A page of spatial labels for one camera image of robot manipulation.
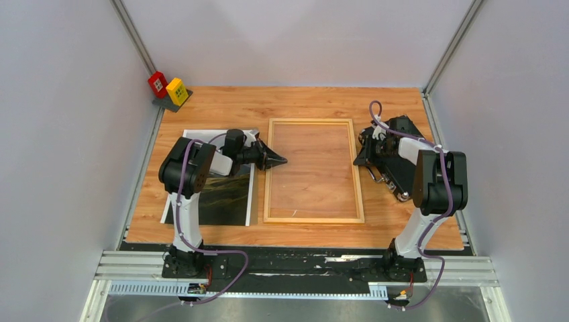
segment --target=wooden picture frame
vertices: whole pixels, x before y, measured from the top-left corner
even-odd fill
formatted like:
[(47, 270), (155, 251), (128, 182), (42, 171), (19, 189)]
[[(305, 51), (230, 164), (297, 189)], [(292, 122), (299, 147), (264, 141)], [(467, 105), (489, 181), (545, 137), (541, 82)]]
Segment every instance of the wooden picture frame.
[[(354, 211), (355, 217), (336, 217), (336, 218), (322, 218), (322, 217), (272, 217), (271, 216), (271, 190), (272, 190), (272, 180), (273, 180), (273, 171), (279, 170), (279, 168), (275, 168), (273, 170), (269, 170), (266, 172), (266, 180), (265, 180), (265, 196), (264, 196), (264, 212), (263, 212), (263, 222), (265, 223), (364, 223), (364, 205), (362, 202), (362, 189), (360, 185), (360, 173), (357, 166), (352, 164), (352, 161), (357, 156), (356, 151), (356, 138), (354, 136), (354, 125), (351, 119), (289, 119), (289, 118), (279, 118), (279, 119), (270, 119), (269, 120), (269, 130), (268, 130), (268, 140), (267, 145), (269, 148), (273, 149), (276, 153), (284, 156), (287, 158), (286, 154), (282, 154), (282, 151), (279, 150), (278, 146), (274, 146), (274, 131), (275, 128), (279, 125), (320, 125), (320, 126), (327, 126), (327, 125), (335, 125), (335, 129), (338, 130), (339, 128), (345, 127), (347, 131), (347, 139), (348, 145), (347, 149), (349, 150), (350, 160), (345, 162), (349, 162), (351, 166), (351, 176), (353, 182), (353, 192), (354, 192)], [(326, 129), (322, 129), (322, 132), (319, 133), (326, 133), (333, 135), (335, 131), (326, 131)]]

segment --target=wooden tabletop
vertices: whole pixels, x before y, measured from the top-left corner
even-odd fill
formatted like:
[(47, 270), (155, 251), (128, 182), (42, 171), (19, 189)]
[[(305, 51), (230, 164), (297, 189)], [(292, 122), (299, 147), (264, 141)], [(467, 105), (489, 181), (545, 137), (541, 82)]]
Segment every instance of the wooden tabletop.
[[(150, 157), (146, 176), (127, 242), (171, 243), (172, 225), (160, 223), (166, 202), (158, 169), (184, 129), (258, 128), (266, 142), (271, 117), (350, 118), (354, 134), (370, 125), (368, 105), (383, 104), (383, 119), (408, 115), (419, 131), (432, 139), (418, 89), (345, 87), (192, 87), (194, 93), (184, 106), (166, 111)], [(258, 175), (258, 220), (245, 226), (200, 226), (205, 244), (303, 246), (339, 248), (386, 248), (403, 230), (414, 209), (413, 202), (399, 203), (385, 184), (376, 184), (364, 168), (360, 181), (365, 224), (275, 224), (263, 223), (265, 173)], [(437, 230), (427, 248), (463, 249), (454, 217)]]

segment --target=gray wall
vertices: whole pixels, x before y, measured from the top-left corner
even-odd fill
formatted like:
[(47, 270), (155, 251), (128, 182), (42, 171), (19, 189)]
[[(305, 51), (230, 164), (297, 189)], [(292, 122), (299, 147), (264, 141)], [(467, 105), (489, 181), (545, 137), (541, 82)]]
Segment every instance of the gray wall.
[(2, 1), (0, 320), (77, 321), (157, 111), (108, 1)]
[(125, 0), (190, 85), (424, 86), (470, 0)]
[(565, 321), (569, 3), (488, 0), (433, 94), (515, 321)]

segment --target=red toy house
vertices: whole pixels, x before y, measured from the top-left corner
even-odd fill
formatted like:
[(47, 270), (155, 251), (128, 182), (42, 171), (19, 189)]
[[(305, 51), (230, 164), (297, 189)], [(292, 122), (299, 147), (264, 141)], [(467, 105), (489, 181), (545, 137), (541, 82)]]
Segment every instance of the red toy house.
[(166, 86), (166, 77), (161, 72), (155, 72), (149, 79), (148, 84), (152, 87), (152, 91), (159, 99), (165, 97), (168, 94)]

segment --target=metal frame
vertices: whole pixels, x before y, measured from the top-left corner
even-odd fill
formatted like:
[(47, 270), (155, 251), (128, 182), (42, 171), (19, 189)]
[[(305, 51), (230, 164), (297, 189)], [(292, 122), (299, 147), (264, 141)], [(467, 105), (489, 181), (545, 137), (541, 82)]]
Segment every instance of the metal frame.
[[(122, 0), (110, 0), (115, 8), (117, 15), (125, 26), (127, 33), (133, 41), (134, 46), (146, 69), (150, 74), (156, 71), (154, 63), (138, 32), (136, 31), (130, 16), (122, 2)], [(473, 19), (479, 12), (484, 0), (473, 0), (472, 4), (464, 16), (460, 27), (455, 33), (452, 41), (442, 56), (437, 68), (434, 70), (429, 82), (423, 89), (423, 104), (425, 112), (433, 132), (435, 142), (445, 144), (444, 137), (440, 131), (437, 115), (432, 109), (429, 95), (432, 93), (447, 63), (454, 54), (460, 41), (464, 37), (468, 28), (472, 24)], [(156, 117), (154, 129), (150, 136), (144, 161), (140, 169), (138, 181), (133, 193), (129, 212), (125, 222), (124, 234), (118, 240), (117, 246), (121, 243), (128, 232), (128, 225), (132, 218), (136, 201), (144, 181), (148, 161), (152, 153), (154, 142), (158, 134), (160, 122), (162, 121), (163, 110)], [(466, 222), (462, 212), (456, 213), (460, 232), (463, 236), (465, 246), (474, 246), (466, 228)], [(93, 284), (89, 297), (85, 303), (81, 321), (99, 321), (108, 295), (117, 294), (140, 294), (140, 295), (168, 295), (173, 296), (184, 293), (189, 282), (205, 282), (202, 279), (180, 279), (171, 280), (161, 277), (162, 272), (162, 252), (121, 252), (106, 251), (101, 256), (99, 267), (95, 273)], [(380, 257), (377, 255), (349, 255), (338, 258), (327, 258), (330, 261), (342, 262), (357, 260), (359, 258)], [(499, 282), (496, 277), (492, 262), (488, 257), (480, 256), (444, 256), (446, 259), (446, 269), (441, 279), (440, 286), (478, 286), (484, 297), (486, 311), (490, 317), (490, 321), (510, 321), (508, 310), (505, 306)], [(425, 269), (428, 277), (427, 283), (416, 283), (429, 286), (439, 273), (441, 263), (438, 260), (425, 260)], [(386, 288), (390, 286), (401, 286), (406, 283), (398, 282), (371, 282), (369, 283), (369, 294), (283, 294), (283, 293), (242, 293), (227, 292), (224, 297), (234, 298), (276, 298), (276, 299), (362, 299), (380, 301), (386, 294)]]

